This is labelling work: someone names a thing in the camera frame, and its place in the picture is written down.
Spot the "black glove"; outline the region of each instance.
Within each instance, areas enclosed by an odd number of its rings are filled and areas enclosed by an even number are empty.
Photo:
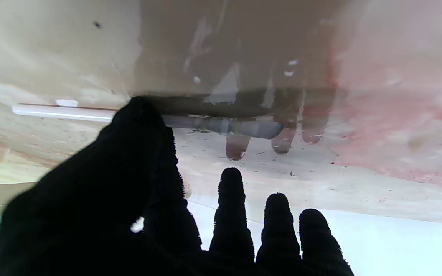
[[[275,275],[352,276],[325,217],[315,209],[300,214],[302,259],[293,216],[284,194],[272,194],[265,206],[262,246],[256,264]]]

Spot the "red stain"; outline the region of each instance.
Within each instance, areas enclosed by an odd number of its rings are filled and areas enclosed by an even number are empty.
[[[353,129],[342,133],[345,143],[331,146],[339,164],[442,185],[442,93],[372,91],[335,111]]]

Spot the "finger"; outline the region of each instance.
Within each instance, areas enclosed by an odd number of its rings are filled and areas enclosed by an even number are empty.
[[[165,126],[158,110],[147,98],[142,96],[131,98],[128,104],[121,108],[112,119],[113,124],[125,121],[150,128]]]
[[[300,214],[300,239],[303,259],[332,255],[342,258],[337,240],[332,236],[325,217],[315,209]]]
[[[238,169],[223,171],[218,192],[219,207],[214,215],[214,236],[209,251],[253,260],[253,241],[247,228],[245,194]]]
[[[257,253],[257,264],[273,270],[299,262],[300,250],[286,196],[269,196],[264,215],[262,246]]]
[[[144,214],[144,233],[171,254],[200,251],[195,219],[187,209],[185,189],[177,168],[173,132],[165,128],[151,201]]]

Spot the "white pipe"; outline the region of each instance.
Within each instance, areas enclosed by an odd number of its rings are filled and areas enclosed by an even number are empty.
[[[49,105],[14,105],[11,111],[18,115],[53,117],[61,119],[75,119],[96,122],[111,122],[116,110],[95,108],[68,108]]]
[[[111,122],[117,110],[103,110],[96,108],[55,107],[52,105],[14,105],[11,110],[14,114],[37,117],[53,117],[96,122]],[[224,117],[185,117],[162,115],[167,127],[209,130],[216,133],[239,133],[256,138],[272,139],[284,127],[283,124],[270,121],[239,121]]]

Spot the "glossy surface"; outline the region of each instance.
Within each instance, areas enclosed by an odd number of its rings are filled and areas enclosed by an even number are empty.
[[[276,191],[296,209],[442,222],[442,2],[0,1],[0,184],[38,180],[104,126],[12,105],[134,95],[284,124],[272,140],[176,130],[193,202],[216,207],[236,166],[258,222]]]

